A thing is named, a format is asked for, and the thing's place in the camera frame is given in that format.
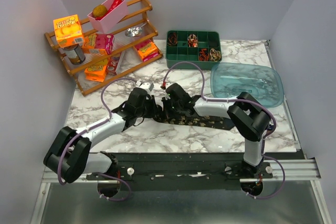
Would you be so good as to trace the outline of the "black leaf patterned tie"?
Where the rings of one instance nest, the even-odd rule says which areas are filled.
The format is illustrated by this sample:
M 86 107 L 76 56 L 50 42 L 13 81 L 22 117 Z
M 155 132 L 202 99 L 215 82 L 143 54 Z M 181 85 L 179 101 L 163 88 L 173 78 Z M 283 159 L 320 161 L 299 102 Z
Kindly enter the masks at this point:
M 219 130 L 231 130 L 235 127 L 231 119 L 219 116 L 186 116 L 163 112 L 154 118 L 156 122 L 174 125 L 208 127 Z

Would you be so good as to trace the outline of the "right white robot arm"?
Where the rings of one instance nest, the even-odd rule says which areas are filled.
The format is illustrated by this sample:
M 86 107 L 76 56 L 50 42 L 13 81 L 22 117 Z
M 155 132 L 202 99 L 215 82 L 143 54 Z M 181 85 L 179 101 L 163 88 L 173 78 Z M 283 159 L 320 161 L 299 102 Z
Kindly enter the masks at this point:
M 168 124 L 208 127 L 231 130 L 236 128 L 245 139 L 242 173 L 249 178 L 260 172 L 264 160 L 263 136 L 271 116 L 247 92 L 242 92 L 233 102 L 204 100 L 200 95 L 190 96 L 179 84 L 161 86 L 166 92 L 162 99 L 160 121 Z

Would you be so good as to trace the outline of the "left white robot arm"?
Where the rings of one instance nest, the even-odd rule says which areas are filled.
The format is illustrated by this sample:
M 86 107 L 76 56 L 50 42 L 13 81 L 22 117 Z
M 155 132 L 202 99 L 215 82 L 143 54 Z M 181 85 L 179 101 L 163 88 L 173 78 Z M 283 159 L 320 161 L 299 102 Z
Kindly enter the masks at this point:
M 59 182 L 73 183 L 82 174 L 98 172 L 104 179 L 116 175 L 112 158 L 103 153 L 91 153 L 92 147 L 135 126 L 138 118 L 153 119 L 161 108 L 151 95 L 154 85 L 149 82 L 135 87 L 128 99 L 109 115 L 86 127 L 63 127 L 44 157 L 43 164 L 58 176 Z

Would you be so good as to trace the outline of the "rolled orange black tie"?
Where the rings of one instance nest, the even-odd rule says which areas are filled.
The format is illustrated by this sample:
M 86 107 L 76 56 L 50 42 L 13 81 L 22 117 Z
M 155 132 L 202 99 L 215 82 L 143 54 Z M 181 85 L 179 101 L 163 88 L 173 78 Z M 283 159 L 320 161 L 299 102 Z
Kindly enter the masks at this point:
M 198 52 L 198 60 L 199 61 L 209 61 L 209 53 L 206 48 L 203 48 Z

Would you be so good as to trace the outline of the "rolled tan patterned tie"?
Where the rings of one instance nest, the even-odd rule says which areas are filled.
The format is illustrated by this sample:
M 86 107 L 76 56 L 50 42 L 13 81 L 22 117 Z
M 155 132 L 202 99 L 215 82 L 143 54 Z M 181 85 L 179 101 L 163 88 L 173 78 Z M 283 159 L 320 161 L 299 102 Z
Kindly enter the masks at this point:
M 222 54 L 219 50 L 215 48 L 211 48 L 209 51 L 209 60 L 212 62 L 220 62 L 222 58 Z

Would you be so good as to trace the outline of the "orange sponge box right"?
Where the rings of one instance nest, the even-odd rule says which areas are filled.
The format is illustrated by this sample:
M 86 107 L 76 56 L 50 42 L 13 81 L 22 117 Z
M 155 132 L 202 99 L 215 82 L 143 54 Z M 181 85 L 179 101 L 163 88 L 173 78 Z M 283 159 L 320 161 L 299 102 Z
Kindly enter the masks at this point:
M 143 62 L 159 55 L 156 44 L 150 39 L 133 46 L 133 49 Z

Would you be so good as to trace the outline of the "orange sponge box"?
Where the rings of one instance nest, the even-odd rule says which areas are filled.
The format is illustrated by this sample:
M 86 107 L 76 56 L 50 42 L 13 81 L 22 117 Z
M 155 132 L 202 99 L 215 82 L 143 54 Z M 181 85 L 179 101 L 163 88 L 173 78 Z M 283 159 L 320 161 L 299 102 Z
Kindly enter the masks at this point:
M 133 46 L 133 49 L 143 62 L 159 55 L 156 44 L 150 39 Z
M 104 82 L 109 59 L 104 59 L 85 69 L 85 78 L 90 81 Z

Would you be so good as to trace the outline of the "green divided organizer tray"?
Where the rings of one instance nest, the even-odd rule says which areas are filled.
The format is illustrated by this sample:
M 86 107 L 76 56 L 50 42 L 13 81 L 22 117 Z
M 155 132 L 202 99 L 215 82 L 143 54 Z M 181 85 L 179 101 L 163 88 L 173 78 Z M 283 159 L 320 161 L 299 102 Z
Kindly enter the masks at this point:
M 176 69 L 195 69 L 195 66 L 202 70 L 211 70 L 213 66 L 220 62 L 199 61 L 198 52 L 206 48 L 208 53 L 211 48 L 219 50 L 222 54 L 220 46 L 219 33 L 216 31 L 197 31 L 197 30 L 170 30 L 169 33 L 177 33 L 177 46 L 169 46 L 166 37 L 166 64 L 170 68 L 174 64 L 179 63 Z M 198 38 L 198 47 L 192 48 L 188 46 L 187 38 L 190 34 L 195 34 Z

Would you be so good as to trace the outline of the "rolled dark orange tie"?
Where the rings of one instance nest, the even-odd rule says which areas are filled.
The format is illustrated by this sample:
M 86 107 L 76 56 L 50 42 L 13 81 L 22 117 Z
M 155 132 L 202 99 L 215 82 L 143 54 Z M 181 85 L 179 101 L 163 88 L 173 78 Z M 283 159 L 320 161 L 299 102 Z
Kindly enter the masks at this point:
M 172 32 L 169 33 L 167 36 L 167 44 L 169 46 L 177 46 L 178 40 L 177 40 L 177 33 Z

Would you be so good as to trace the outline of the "red white small box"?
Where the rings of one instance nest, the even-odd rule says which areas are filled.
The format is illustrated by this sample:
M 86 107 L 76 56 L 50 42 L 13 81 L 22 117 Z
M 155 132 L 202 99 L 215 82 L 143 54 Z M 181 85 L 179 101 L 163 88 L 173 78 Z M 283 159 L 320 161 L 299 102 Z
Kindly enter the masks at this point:
M 116 76 L 121 73 L 121 63 L 124 57 L 124 52 L 111 56 L 107 64 L 107 74 Z

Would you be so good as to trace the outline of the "rolled red patterned tie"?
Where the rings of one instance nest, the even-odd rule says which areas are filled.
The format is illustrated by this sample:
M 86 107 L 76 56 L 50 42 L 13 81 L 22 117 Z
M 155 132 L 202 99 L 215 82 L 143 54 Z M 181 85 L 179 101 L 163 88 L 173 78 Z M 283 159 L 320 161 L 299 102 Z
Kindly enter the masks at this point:
M 195 34 L 190 34 L 187 38 L 187 43 L 189 47 L 197 48 L 198 47 L 198 38 Z

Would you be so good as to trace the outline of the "orange sponge box bottom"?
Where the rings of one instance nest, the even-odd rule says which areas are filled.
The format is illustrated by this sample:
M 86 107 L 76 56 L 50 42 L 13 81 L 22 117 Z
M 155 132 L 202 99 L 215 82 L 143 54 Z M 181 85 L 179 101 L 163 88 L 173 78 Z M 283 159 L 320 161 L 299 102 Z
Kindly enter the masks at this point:
M 85 78 L 90 81 L 104 82 L 109 59 L 104 59 L 85 69 Z

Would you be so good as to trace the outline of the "wooden tiered rack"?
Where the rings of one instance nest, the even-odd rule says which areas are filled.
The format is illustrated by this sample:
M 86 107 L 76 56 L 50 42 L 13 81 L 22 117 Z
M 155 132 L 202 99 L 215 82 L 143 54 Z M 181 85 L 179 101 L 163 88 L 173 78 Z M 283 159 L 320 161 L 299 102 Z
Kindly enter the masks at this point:
M 103 6 L 108 13 L 99 20 L 92 13 L 70 15 L 55 19 L 54 31 L 45 33 L 84 96 L 162 57 L 148 0 L 106 0 Z

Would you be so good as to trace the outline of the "metal spoon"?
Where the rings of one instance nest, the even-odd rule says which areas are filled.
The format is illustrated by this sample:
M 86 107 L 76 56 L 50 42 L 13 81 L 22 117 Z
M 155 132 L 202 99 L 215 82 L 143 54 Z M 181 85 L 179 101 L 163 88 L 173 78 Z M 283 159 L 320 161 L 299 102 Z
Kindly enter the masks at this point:
M 129 38 L 139 37 L 143 33 L 143 27 L 146 23 L 142 24 L 141 26 L 131 27 L 125 31 L 125 36 Z

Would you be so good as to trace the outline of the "pink scrub sponge box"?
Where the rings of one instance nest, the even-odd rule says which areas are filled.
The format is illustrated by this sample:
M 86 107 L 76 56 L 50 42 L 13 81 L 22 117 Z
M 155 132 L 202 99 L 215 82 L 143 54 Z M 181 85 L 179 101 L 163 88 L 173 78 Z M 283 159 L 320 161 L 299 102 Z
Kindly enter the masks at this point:
M 85 54 L 110 55 L 113 50 L 114 35 L 111 34 L 91 34 L 85 37 L 85 42 L 81 46 Z

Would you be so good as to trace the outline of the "teal plastic tub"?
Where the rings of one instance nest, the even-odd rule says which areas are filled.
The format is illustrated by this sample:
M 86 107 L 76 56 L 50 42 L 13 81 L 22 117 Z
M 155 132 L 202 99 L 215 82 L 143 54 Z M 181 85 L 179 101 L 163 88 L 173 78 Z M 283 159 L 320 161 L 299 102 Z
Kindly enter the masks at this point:
M 272 68 L 242 63 L 219 63 L 211 70 L 215 98 L 233 98 L 247 92 L 267 108 L 280 106 L 284 91 L 280 75 Z

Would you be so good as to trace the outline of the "dark glass jar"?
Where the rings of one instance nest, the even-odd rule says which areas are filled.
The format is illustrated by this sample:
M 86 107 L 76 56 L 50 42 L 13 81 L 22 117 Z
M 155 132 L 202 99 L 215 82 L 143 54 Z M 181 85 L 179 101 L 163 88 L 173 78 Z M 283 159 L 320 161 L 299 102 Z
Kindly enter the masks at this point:
M 73 65 L 79 65 L 86 59 L 85 54 L 83 53 L 79 44 L 65 47 L 63 48 L 63 51 Z

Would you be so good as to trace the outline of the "brown round fruit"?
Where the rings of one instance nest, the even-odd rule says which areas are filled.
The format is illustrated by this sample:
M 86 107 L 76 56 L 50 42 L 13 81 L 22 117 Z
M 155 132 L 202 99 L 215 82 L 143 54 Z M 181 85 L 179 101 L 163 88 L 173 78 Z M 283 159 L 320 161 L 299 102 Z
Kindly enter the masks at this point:
M 95 19 L 103 18 L 108 12 L 108 9 L 104 5 L 98 5 L 92 10 L 92 16 Z

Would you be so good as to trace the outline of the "red chili pepper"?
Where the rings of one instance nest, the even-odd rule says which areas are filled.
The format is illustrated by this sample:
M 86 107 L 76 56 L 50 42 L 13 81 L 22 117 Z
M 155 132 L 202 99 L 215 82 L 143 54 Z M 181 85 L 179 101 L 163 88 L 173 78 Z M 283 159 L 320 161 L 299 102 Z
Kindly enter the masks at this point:
M 113 11 L 114 9 L 116 9 L 122 2 L 123 2 L 123 0 L 114 0 L 113 3 L 111 4 L 110 8 L 108 9 L 107 14 L 109 14 L 111 11 Z

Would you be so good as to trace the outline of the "orange scrub daddy box top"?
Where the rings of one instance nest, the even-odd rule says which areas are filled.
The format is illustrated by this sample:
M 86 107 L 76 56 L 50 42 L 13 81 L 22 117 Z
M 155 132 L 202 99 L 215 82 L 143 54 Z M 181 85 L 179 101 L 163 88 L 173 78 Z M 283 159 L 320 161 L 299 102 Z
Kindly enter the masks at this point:
M 54 19 L 53 25 L 56 41 L 61 48 L 84 42 L 85 37 L 77 14 Z

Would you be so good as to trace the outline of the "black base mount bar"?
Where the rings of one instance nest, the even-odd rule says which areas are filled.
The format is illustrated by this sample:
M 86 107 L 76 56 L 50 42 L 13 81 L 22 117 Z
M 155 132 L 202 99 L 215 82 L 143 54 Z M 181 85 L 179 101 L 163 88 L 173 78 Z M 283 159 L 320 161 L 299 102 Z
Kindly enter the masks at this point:
M 270 164 L 243 164 L 242 153 L 114 153 L 107 172 L 140 190 L 240 190 L 242 183 L 269 179 Z

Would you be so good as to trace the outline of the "aluminium rail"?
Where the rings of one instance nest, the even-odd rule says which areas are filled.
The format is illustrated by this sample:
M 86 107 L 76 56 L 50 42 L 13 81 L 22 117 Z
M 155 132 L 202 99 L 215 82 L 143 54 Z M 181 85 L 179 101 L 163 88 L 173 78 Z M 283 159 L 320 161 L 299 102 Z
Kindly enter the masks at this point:
M 263 176 L 263 182 L 280 182 L 283 180 L 283 173 L 281 167 L 275 161 L 268 161 L 269 167 L 272 169 L 272 178 L 266 178 L 266 175 Z M 306 181 L 306 180 L 319 180 L 321 179 L 321 175 L 317 166 L 315 159 L 300 159 L 300 160 L 280 160 L 279 161 L 284 168 L 285 171 L 285 181 Z M 196 175 L 188 175 L 189 177 L 200 177 L 206 178 L 206 175 L 201 175 L 198 172 Z M 257 178 L 241 178 L 239 181 L 242 183 L 246 182 L 256 182 Z M 42 183 L 58 183 L 57 175 L 52 172 L 50 169 L 46 168 L 43 177 Z M 81 175 L 74 183 L 112 183 L 112 180 L 108 179 L 99 179 L 98 175 Z

